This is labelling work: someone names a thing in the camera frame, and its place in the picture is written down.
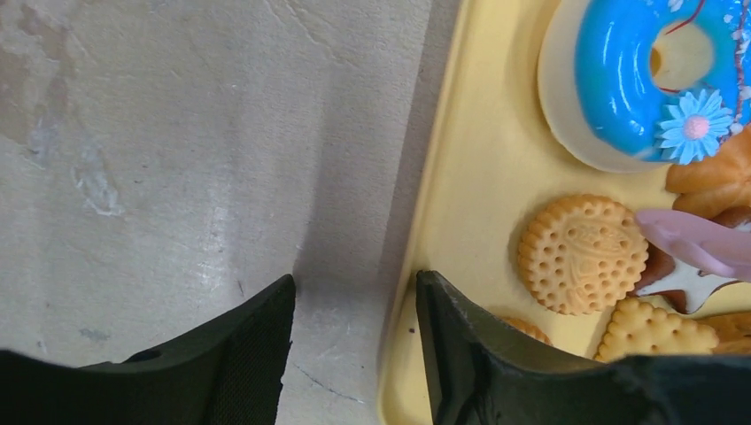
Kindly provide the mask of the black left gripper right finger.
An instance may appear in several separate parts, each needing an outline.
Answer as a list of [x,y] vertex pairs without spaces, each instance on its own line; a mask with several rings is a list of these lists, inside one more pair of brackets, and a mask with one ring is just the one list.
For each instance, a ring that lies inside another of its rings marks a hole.
[[435,424],[747,424],[750,360],[632,356],[602,364],[498,319],[436,271],[416,276]]

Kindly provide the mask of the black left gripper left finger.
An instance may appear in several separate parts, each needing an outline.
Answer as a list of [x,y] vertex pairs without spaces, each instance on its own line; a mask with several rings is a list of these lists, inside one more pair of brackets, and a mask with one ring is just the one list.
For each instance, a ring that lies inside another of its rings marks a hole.
[[238,307],[121,363],[65,367],[4,350],[4,424],[272,424],[296,285],[284,275]]

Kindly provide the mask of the blue glazed donut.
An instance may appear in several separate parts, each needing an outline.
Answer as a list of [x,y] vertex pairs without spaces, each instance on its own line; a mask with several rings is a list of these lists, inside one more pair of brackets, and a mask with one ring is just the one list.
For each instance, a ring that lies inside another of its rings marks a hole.
[[538,94],[554,138],[601,171],[713,157],[750,122],[750,4],[562,1]]

